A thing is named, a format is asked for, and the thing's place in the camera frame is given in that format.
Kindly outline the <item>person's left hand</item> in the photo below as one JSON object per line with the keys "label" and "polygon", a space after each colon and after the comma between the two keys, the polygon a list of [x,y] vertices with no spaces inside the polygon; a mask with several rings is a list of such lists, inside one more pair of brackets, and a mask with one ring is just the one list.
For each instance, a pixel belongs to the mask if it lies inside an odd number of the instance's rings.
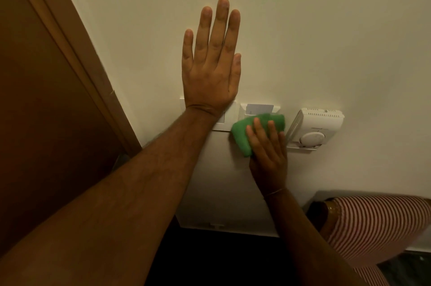
{"label": "person's left hand", "polygon": [[205,6],[200,14],[196,37],[193,38],[194,62],[191,69],[182,69],[186,110],[199,110],[218,121],[234,101],[231,94],[231,66],[236,53],[240,29],[240,11],[229,10],[224,43],[218,60],[207,60],[209,38],[216,11]]}

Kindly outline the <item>person's right hand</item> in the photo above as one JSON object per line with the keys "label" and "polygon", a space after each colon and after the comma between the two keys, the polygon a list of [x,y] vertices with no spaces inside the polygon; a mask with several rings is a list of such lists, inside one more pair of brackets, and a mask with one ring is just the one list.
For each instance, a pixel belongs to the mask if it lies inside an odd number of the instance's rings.
{"label": "person's right hand", "polygon": [[286,189],[288,156],[281,153],[278,133],[273,121],[268,122],[271,140],[270,148],[263,148],[256,139],[254,127],[248,125],[246,133],[253,154],[250,158],[250,170],[261,195],[268,198]]}

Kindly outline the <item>green cleaning cloth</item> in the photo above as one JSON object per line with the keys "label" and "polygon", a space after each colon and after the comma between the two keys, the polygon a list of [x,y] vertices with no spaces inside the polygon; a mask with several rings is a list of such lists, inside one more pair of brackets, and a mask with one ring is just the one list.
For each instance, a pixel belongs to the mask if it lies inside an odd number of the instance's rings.
{"label": "green cleaning cloth", "polygon": [[282,114],[259,114],[256,116],[246,117],[234,123],[231,128],[231,133],[233,135],[235,143],[237,144],[239,150],[245,158],[248,158],[253,154],[246,133],[246,127],[248,125],[254,127],[254,118],[256,117],[259,118],[260,123],[267,136],[270,135],[270,132],[268,130],[269,121],[274,122],[277,133],[283,132],[286,126],[285,117]]}

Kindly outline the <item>person's right forearm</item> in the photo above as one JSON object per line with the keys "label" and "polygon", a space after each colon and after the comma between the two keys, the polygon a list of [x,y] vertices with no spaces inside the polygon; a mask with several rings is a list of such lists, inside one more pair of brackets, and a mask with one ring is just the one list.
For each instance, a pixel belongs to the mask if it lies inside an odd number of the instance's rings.
{"label": "person's right forearm", "polygon": [[301,286],[368,286],[322,238],[289,190],[264,199]]}

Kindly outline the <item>person's left forearm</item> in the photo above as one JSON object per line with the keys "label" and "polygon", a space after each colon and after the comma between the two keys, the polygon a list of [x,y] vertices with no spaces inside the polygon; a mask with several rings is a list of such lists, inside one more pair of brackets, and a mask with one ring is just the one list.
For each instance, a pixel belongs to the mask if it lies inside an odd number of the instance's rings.
{"label": "person's left forearm", "polygon": [[0,286],[143,286],[223,109],[191,105],[0,259]]}

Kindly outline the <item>white key card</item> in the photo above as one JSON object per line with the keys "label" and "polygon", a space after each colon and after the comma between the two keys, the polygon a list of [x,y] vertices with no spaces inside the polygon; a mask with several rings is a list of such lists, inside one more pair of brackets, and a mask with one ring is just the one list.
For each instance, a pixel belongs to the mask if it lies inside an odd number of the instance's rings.
{"label": "white key card", "polygon": [[271,114],[274,109],[272,104],[248,103],[245,109],[246,116],[257,116],[261,114]]}

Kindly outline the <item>white key card holder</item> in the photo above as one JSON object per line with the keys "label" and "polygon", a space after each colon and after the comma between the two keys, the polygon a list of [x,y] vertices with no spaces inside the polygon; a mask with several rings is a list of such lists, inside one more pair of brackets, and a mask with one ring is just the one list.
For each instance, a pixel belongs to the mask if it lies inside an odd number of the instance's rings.
{"label": "white key card holder", "polygon": [[[246,115],[245,115],[246,105],[247,105],[247,103],[241,103],[241,104],[240,104],[238,120],[242,120],[242,119],[245,119],[245,118],[252,117],[252,116],[246,116]],[[280,107],[280,106],[276,106],[276,105],[274,105],[274,109],[273,109],[273,111],[272,111],[272,113],[271,113],[271,114],[278,114],[278,112],[280,111],[280,109],[281,109],[281,107]]]}

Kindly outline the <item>red white striped fabric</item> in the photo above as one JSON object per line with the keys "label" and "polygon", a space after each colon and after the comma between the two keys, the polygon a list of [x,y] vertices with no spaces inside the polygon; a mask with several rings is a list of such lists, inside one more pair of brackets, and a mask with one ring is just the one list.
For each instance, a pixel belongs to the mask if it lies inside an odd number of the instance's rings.
{"label": "red white striped fabric", "polygon": [[431,200],[346,196],[313,202],[308,218],[369,286],[390,286],[378,264],[406,250],[431,224]]}

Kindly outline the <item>brown wooden door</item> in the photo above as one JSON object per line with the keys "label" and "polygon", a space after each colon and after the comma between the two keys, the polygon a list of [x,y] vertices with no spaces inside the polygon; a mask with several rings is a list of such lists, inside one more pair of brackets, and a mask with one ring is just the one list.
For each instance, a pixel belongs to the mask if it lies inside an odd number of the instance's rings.
{"label": "brown wooden door", "polygon": [[0,257],[124,148],[28,0],[0,0]]}

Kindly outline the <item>white wall thermostat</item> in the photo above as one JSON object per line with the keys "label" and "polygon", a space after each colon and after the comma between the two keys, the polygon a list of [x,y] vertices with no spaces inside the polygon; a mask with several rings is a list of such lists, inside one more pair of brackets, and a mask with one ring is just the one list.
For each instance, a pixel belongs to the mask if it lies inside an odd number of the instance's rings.
{"label": "white wall thermostat", "polygon": [[340,110],[302,108],[286,132],[287,149],[317,151],[340,130],[343,121]]}

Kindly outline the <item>white wall switch plate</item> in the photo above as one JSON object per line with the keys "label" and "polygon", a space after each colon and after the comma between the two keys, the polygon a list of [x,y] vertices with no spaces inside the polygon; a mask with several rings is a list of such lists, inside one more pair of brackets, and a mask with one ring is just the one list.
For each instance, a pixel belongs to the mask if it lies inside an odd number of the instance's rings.
{"label": "white wall switch plate", "polygon": [[237,122],[238,115],[238,103],[233,101],[227,109],[223,111],[223,114],[213,126],[212,131],[229,132],[233,124]]}

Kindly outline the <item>light brown door frame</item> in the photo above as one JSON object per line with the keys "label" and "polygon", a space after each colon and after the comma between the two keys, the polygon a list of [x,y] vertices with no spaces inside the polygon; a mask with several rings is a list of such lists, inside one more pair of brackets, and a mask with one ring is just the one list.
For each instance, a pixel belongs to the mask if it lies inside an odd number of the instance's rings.
{"label": "light brown door frame", "polygon": [[72,0],[28,0],[130,157],[141,149]]}

